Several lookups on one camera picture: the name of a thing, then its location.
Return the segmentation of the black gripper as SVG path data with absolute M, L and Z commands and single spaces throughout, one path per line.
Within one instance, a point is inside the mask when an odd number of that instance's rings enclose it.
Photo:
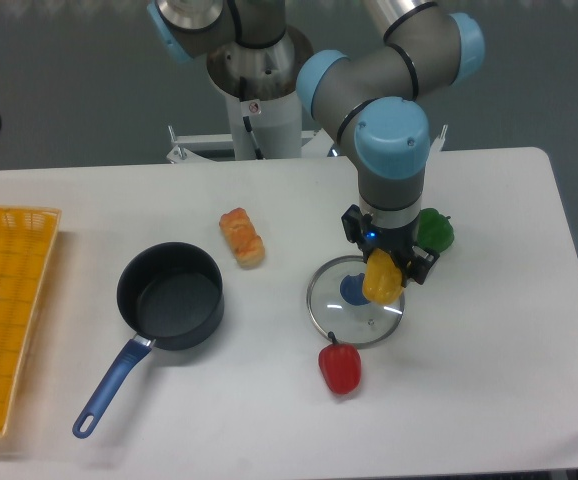
M 419 218 L 417 215 L 404 226 L 387 228 L 378 226 L 369 214 L 360 216 L 362 250 L 372 252 L 378 248 L 388 253 L 401 272 L 403 288 L 410 282 L 423 284 L 428 269 L 440 258 L 436 250 L 418 244 Z

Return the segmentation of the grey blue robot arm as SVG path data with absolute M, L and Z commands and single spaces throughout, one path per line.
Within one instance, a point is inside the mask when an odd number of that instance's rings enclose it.
M 151 1 L 147 10 L 172 57 L 204 57 L 228 109 L 237 159 L 291 158 L 310 115 L 355 166 L 359 201 L 343 215 L 364 256 L 386 252 L 405 282 L 423 283 L 438 251 L 417 241 L 430 153 L 420 96 L 476 72 L 478 23 L 434 1 L 369 1 L 382 46 L 353 60 L 314 51 L 281 1 Z

